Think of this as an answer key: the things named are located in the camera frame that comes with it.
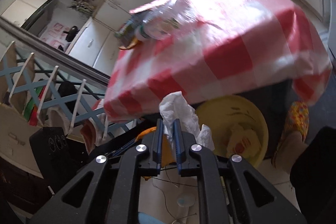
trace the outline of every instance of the wire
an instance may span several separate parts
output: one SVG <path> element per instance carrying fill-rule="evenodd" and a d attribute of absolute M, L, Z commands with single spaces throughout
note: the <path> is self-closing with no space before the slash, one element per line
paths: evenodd
<path fill-rule="evenodd" d="M 170 169 L 176 169 L 176 168 L 177 167 L 170 167 L 170 168 L 164 168 L 164 169 L 162 168 L 161 171 L 163 171 L 163 170 L 170 170 Z"/>
<path fill-rule="evenodd" d="M 168 210 L 168 208 L 167 208 L 166 195 L 165 195 L 165 193 L 163 192 L 163 190 L 162 190 L 161 188 L 159 188 L 158 186 L 156 186 L 156 185 L 154 184 L 154 181 L 153 181 L 153 180 L 152 180 L 152 184 L 153 184 L 153 186 L 154 186 L 155 188 L 158 188 L 158 189 L 163 193 L 163 196 L 165 197 L 165 206 L 166 206 L 166 210 L 167 210 L 167 212 L 170 214 L 170 216 L 171 216 L 173 219 L 176 219 L 176 217 L 174 217 L 174 216 L 169 212 L 169 210 Z"/>
<path fill-rule="evenodd" d="M 159 178 L 155 178 L 155 177 L 152 177 L 152 179 L 158 179 L 158 180 L 162 180 L 162 181 L 165 181 L 165 182 L 170 182 L 170 183 L 174 183 L 174 184 L 178 184 L 178 185 L 184 185 L 184 186 L 190 186 L 190 187 L 197 187 L 196 185 L 177 183 L 177 182 L 172 182 L 172 181 L 169 181 L 169 180 L 159 179 Z"/>
<path fill-rule="evenodd" d="M 194 213 L 194 214 L 189 215 L 189 216 L 185 216 L 185 217 L 178 218 L 178 219 L 174 220 L 171 224 L 174 224 L 175 221 L 180 221 L 181 219 L 188 218 L 188 217 L 190 217 L 190 216 L 195 216 L 195 215 L 197 215 L 197 213 Z"/>
<path fill-rule="evenodd" d="M 167 175 L 167 178 L 169 179 L 169 181 L 174 184 L 177 188 L 179 187 L 178 185 L 176 185 L 174 182 L 172 182 L 168 176 L 168 172 L 167 172 L 167 168 L 165 168 L 165 171 L 166 171 L 166 175 Z"/>

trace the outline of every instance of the slipper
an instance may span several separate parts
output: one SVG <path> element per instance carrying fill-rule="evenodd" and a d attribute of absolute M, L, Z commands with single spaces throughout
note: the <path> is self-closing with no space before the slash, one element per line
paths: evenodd
<path fill-rule="evenodd" d="M 271 163 L 274 168 L 276 167 L 275 161 L 278 151 L 280 150 L 287 136 L 293 131 L 298 131 L 301 133 L 302 141 L 305 142 L 308 134 L 308 127 L 309 127 L 309 112 L 307 105 L 301 101 L 293 102 L 287 113 L 285 126 L 283 128 L 280 141 L 278 142 L 277 149 L 271 159 Z"/>

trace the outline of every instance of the plastic bag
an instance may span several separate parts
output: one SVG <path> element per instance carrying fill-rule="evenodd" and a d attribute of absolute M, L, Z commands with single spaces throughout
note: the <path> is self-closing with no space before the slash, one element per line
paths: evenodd
<path fill-rule="evenodd" d="M 214 150 L 215 146 L 211 137 L 211 129 L 198 124 L 198 117 L 193 107 L 188 105 L 182 92 L 172 92 L 164 97 L 159 105 L 160 114 L 165 126 L 164 134 L 168 135 L 168 140 L 173 146 L 173 128 L 175 119 L 180 119 L 182 131 L 189 132 L 195 136 L 196 143 Z"/>
<path fill-rule="evenodd" d="M 149 11 L 135 34 L 138 40 L 183 37 L 197 26 L 196 11 L 189 0 L 170 0 Z"/>

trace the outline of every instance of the cabinet handle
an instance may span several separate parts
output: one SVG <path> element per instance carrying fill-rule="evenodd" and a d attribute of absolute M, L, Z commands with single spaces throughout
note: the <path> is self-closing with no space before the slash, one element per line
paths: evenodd
<path fill-rule="evenodd" d="M 114 3 L 113 2 L 108 2 L 108 5 L 111 7 L 111 8 L 113 8 L 113 9 L 116 9 L 116 10 L 118 10 L 118 7 L 115 7 L 114 5 Z"/>
<path fill-rule="evenodd" d="M 120 5 L 121 5 L 120 2 L 118 2 L 118 1 L 116 1 L 116 0 L 111 0 L 111 2 L 112 2 L 113 4 L 115 4 L 115 5 L 117 5 L 117 6 L 120 6 Z"/>

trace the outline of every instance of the red and white checkered bag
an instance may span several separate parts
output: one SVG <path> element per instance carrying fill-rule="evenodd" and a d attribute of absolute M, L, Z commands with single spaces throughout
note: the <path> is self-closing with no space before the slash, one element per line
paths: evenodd
<path fill-rule="evenodd" d="M 181 90 L 189 104 L 293 79 L 309 104 L 324 92 L 332 65 L 320 37 L 291 0 L 190 0 L 202 23 L 120 51 L 105 96 L 110 121 L 159 111 Z"/>

